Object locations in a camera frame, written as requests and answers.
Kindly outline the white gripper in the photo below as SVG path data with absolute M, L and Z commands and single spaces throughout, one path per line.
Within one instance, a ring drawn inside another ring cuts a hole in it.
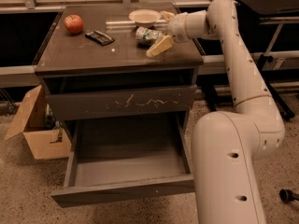
M 157 41 L 147 50 L 148 57 L 155 57 L 173 46 L 174 41 L 181 43 L 189 40 L 186 32 L 187 13 L 175 15 L 172 12 L 161 11 L 162 17 L 168 21 L 168 35 L 160 35 Z

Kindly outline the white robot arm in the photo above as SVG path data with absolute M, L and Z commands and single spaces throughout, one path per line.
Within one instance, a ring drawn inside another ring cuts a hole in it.
M 233 98 L 233 112 L 201 117 L 192 133 L 192 169 L 199 224 L 266 224 L 253 162 L 282 144 L 285 126 L 263 77 L 242 40 L 233 0 L 206 11 L 164 11 L 166 34 L 147 51 L 156 56 L 175 42 L 218 39 Z

